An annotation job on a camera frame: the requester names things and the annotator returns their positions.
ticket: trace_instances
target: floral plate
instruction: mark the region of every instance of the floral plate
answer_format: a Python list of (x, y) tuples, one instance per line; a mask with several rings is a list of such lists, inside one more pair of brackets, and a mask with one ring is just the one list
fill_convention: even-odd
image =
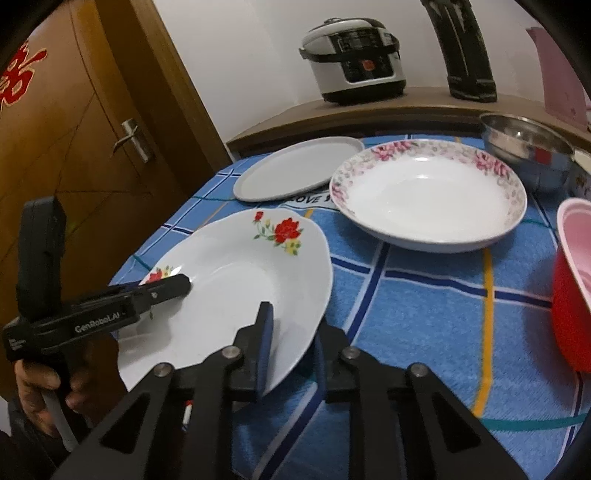
[(332, 290), (333, 270), (322, 230), (292, 210), (245, 210), (197, 230), (144, 278), (183, 273), (183, 299), (153, 307), (152, 319), (119, 331), (119, 371), (128, 388), (159, 362), (197, 364), (232, 343), (270, 301), (275, 323), (266, 391), (304, 355)]
[(513, 230), (527, 194), (501, 160), (441, 140), (389, 142), (346, 160), (330, 181), (339, 210), (381, 240), (425, 252), (483, 248)]

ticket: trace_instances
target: yellow stripe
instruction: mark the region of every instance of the yellow stripe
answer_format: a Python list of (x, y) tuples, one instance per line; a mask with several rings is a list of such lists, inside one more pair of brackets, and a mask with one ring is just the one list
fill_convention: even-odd
[(230, 202), (224, 202), (222, 203), (215, 212), (213, 212), (209, 217), (207, 217), (195, 230), (199, 230), (202, 226), (206, 226), (209, 221), (215, 217), (218, 213), (220, 213), (220, 211)]
[(476, 417), (482, 417), (488, 395), (492, 387), (492, 338), (494, 329), (495, 310), (495, 286), (492, 274), (492, 255), (488, 248), (482, 251), (484, 263), (484, 287), (486, 298), (484, 299), (484, 325), (482, 326), (482, 377), (480, 387), (476, 395), (476, 401), (472, 413)]

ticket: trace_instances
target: table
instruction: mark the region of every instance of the table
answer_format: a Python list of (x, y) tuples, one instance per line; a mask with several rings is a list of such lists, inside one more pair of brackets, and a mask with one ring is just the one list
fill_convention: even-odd
[[(410, 137), (483, 147), (477, 138)], [(403, 138), (363, 141), (371, 147)], [(566, 192), (529, 195), (524, 220), (490, 248), (426, 254), (362, 232), (335, 209), (326, 189), (261, 205), (233, 200), (234, 182), (265, 156), (217, 173), (146, 240), (112, 283), (142, 279), (193, 231), (244, 209), (281, 205), (311, 217), (326, 234), (335, 273), (327, 321), (383, 363), (429, 365), (528, 476), (543, 479), (591, 406), (588, 378), (566, 364), (550, 324), (556, 210)], [(245, 478), (348, 477), (348, 407), (321, 401), (309, 357), (259, 404), (235, 413), (233, 465)]]

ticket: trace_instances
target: white plate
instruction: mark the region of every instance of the white plate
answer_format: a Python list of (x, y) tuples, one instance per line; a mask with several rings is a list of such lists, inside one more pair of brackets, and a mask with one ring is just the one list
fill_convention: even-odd
[(287, 209), (246, 210), (207, 225), (168, 251), (143, 281), (177, 273), (191, 279), (189, 294), (119, 331), (119, 371), (128, 388), (159, 362), (187, 367), (230, 345), (267, 300), (275, 313), (271, 390), (310, 346), (333, 280), (324, 233)]
[(335, 205), (381, 240), (425, 252), (464, 252), (514, 229), (527, 208), (517, 175), (482, 150), (440, 140), (390, 142), (345, 161)]
[(356, 138), (316, 138), (283, 148), (255, 163), (234, 184), (234, 196), (246, 202), (290, 197), (329, 182), (347, 158), (361, 152)]

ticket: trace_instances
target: white oval plate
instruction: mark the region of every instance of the white oval plate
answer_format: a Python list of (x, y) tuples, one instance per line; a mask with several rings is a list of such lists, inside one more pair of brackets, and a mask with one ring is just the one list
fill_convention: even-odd
[(350, 137), (315, 138), (276, 151), (255, 163), (234, 184), (234, 196), (245, 202), (291, 197), (329, 182), (347, 158), (365, 147)]
[(245, 210), (206, 225), (142, 282), (178, 273), (191, 279), (185, 298), (156, 305), (152, 319), (119, 331), (119, 371), (128, 388), (159, 362), (187, 367), (230, 345), (266, 300), (275, 323), (265, 391), (273, 389), (310, 346), (333, 281), (324, 233), (288, 209)]

